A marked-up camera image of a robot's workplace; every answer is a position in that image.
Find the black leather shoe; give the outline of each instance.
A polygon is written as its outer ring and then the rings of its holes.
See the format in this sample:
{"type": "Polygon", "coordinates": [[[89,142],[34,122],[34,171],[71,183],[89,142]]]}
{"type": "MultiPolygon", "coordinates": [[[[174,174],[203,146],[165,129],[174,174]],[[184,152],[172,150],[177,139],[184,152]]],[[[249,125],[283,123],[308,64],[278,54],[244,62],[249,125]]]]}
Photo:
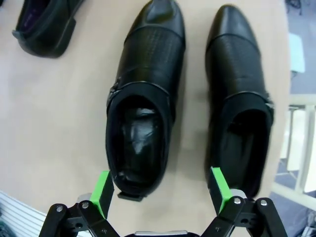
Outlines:
{"type": "Polygon", "coordinates": [[[12,32],[22,49],[48,58],[61,56],[68,47],[83,0],[25,0],[12,32]]]}
{"type": "Polygon", "coordinates": [[[120,198],[138,200],[165,172],[185,51],[174,0],[152,0],[137,16],[108,99],[106,150],[120,198]]]}
{"type": "Polygon", "coordinates": [[[217,12],[205,66],[213,110],[206,170],[220,167],[230,188],[252,198],[260,188],[274,113],[257,40],[236,7],[217,12]]]}

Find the tiled floor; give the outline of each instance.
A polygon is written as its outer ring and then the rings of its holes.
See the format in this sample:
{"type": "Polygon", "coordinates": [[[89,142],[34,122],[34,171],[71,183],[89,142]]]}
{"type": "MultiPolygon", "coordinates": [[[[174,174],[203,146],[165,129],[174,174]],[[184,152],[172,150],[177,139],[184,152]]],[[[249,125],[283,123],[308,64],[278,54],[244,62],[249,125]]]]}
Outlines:
{"type": "MultiPolygon", "coordinates": [[[[289,31],[302,38],[306,67],[305,73],[292,79],[291,93],[316,94],[316,1],[302,0],[302,5],[302,15],[299,15],[299,10],[291,7],[288,13],[289,31]]],[[[288,172],[285,162],[281,160],[275,181],[294,189],[297,175],[298,171],[288,172]]],[[[316,197],[316,191],[308,194],[316,197]]],[[[310,222],[308,218],[312,214],[308,208],[275,193],[272,193],[270,198],[276,205],[289,237],[296,236],[296,233],[310,222]]]]}

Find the metal screw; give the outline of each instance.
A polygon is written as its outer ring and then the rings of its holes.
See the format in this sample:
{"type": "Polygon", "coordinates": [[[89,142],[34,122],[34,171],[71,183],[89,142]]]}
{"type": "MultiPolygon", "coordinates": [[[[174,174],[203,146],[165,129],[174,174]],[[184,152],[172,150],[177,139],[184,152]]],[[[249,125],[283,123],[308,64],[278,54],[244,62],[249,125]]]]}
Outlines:
{"type": "Polygon", "coordinates": [[[263,205],[263,206],[268,205],[268,203],[267,203],[267,201],[266,201],[266,200],[261,200],[261,201],[260,201],[260,204],[261,204],[261,205],[263,205]]]}
{"type": "Polygon", "coordinates": [[[241,200],[239,198],[234,198],[234,203],[235,204],[241,204],[241,200]]]}
{"type": "Polygon", "coordinates": [[[61,212],[62,210],[63,210],[63,206],[58,206],[56,209],[57,212],[61,212]]]}
{"type": "Polygon", "coordinates": [[[86,209],[86,208],[88,208],[89,207],[89,203],[88,202],[84,202],[83,204],[82,204],[82,208],[83,209],[86,209]]]}

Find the shoe toe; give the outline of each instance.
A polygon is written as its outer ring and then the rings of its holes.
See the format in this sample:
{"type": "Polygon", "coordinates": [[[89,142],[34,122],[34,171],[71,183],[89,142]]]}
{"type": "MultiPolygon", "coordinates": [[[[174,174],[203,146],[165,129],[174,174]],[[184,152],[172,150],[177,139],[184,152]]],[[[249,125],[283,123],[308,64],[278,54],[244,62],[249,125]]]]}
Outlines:
{"type": "Polygon", "coordinates": [[[147,3],[129,31],[129,35],[142,27],[162,27],[185,40],[181,10],[174,0],[151,0],[147,3]]]}
{"type": "Polygon", "coordinates": [[[208,37],[207,45],[215,38],[223,35],[244,38],[258,48],[257,40],[247,19],[242,12],[233,5],[224,5],[218,10],[208,37]]]}

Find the beige tabletop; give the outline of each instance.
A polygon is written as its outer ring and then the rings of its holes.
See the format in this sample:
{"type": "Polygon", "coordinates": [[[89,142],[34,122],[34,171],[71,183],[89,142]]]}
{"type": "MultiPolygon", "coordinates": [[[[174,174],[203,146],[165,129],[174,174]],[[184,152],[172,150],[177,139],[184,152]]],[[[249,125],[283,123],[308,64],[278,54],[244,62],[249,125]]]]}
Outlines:
{"type": "MultiPolygon", "coordinates": [[[[86,0],[65,54],[25,53],[12,36],[22,0],[0,8],[0,190],[42,211],[72,205],[93,190],[105,153],[106,101],[125,36],[147,0],[86,0]]],[[[215,216],[204,179],[208,86],[204,51],[212,19],[225,0],[179,0],[186,61],[164,179],[142,202],[118,199],[109,221],[121,235],[136,230],[201,234],[215,216]]],[[[267,89],[276,106],[259,196],[269,196],[282,144],[289,92],[285,7],[281,0],[231,0],[257,36],[267,89]]]]}

